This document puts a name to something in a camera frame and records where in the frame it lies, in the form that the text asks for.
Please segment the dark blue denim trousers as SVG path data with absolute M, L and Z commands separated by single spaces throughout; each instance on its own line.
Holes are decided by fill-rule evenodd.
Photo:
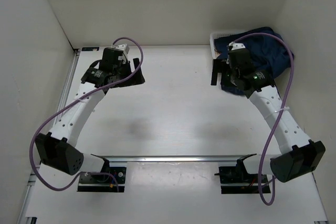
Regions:
M 214 40 L 217 59 L 223 61 L 221 74 L 222 90 L 249 98 L 255 91 L 275 86 L 274 79 L 291 67 L 290 55 L 283 45 L 282 37 L 269 27 L 256 28 L 245 33 L 221 37 Z M 250 88 L 237 88 L 229 80 L 228 46 L 231 42 L 243 43 L 250 51 L 251 61 L 255 67 L 248 80 Z

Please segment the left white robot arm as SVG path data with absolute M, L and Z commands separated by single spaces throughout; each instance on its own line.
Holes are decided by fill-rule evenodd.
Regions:
M 132 71 L 140 60 L 128 60 L 127 44 L 107 47 L 102 58 L 94 61 L 81 78 L 78 91 L 73 99 L 74 106 L 62 113 L 61 118 L 47 134 L 39 133 L 35 144 L 44 165 L 75 175 L 78 172 L 92 172 L 98 182 L 105 182 L 110 169 L 103 157 L 84 154 L 76 149 L 78 137 L 97 104 L 111 88 L 129 87 L 143 84 L 141 70 Z

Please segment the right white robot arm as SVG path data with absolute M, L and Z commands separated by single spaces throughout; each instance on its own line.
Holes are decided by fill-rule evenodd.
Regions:
M 228 57 L 213 61 L 211 84 L 237 88 L 258 109 L 273 131 L 280 155 L 267 156 L 263 167 L 269 175 L 286 183 L 314 171 L 326 149 L 321 141 L 314 142 L 297 124 L 283 106 L 274 79 L 266 70 L 257 70 L 251 60 L 250 51 L 242 43 L 231 42 Z

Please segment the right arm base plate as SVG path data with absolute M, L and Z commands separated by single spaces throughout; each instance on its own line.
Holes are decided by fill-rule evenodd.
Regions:
M 258 194 L 258 175 L 240 171 L 236 166 L 220 166 L 214 174 L 219 177 L 221 194 Z

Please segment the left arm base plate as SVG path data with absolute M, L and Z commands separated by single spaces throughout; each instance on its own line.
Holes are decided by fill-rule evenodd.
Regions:
M 124 164 L 110 164 L 106 173 L 111 174 L 116 182 L 108 175 L 81 175 L 79 177 L 77 192 L 86 193 L 123 193 L 127 166 Z

